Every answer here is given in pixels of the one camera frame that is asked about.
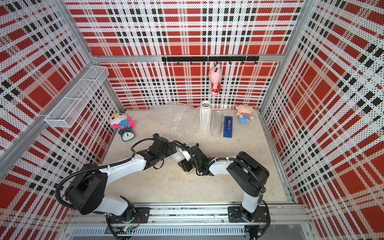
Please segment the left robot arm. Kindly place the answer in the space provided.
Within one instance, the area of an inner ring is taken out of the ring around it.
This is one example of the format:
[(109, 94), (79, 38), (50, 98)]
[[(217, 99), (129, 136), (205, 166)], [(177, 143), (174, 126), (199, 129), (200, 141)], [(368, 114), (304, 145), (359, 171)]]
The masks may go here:
[(136, 142), (131, 147), (132, 155), (108, 165), (84, 165), (80, 171), (70, 174), (57, 185), (57, 201), (82, 215), (93, 212), (121, 216), (128, 209), (127, 200), (105, 195), (108, 185), (132, 173), (154, 167), (159, 161), (175, 154), (177, 147), (166, 138), (154, 134)]

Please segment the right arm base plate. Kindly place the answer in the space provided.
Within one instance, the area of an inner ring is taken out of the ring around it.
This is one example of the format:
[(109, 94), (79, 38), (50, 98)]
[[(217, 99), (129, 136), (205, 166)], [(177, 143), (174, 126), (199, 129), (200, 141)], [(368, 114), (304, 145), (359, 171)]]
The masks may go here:
[(237, 206), (228, 207), (228, 217), (230, 223), (266, 223), (270, 216), (263, 206), (258, 206), (253, 213)]

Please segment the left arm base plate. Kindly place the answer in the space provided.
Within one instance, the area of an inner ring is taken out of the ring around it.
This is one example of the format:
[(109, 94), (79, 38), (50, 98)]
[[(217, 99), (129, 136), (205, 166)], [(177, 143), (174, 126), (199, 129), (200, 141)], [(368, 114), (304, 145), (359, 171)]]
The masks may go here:
[(146, 224), (149, 219), (151, 208), (148, 207), (133, 207), (128, 208), (121, 216), (109, 214), (111, 224)]

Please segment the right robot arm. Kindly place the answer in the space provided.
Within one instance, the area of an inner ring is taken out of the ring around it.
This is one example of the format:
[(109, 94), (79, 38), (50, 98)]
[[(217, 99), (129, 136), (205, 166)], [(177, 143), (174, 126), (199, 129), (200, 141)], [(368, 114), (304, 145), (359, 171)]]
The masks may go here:
[(270, 176), (269, 171), (246, 152), (239, 152), (229, 158), (209, 158), (196, 144), (189, 147), (174, 140), (174, 145), (180, 149), (185, 159), (178, 165), (185, 171), (196, 170), (198, 176), (230, 175), (244, 192), (240, 209), (235, 218), (245, 222), (254, 222), (257, 216), (265, 212), (266, 219), (269, 214), (267, 207), (261, 207), (263, 195), (266, 193), (266, 183)]

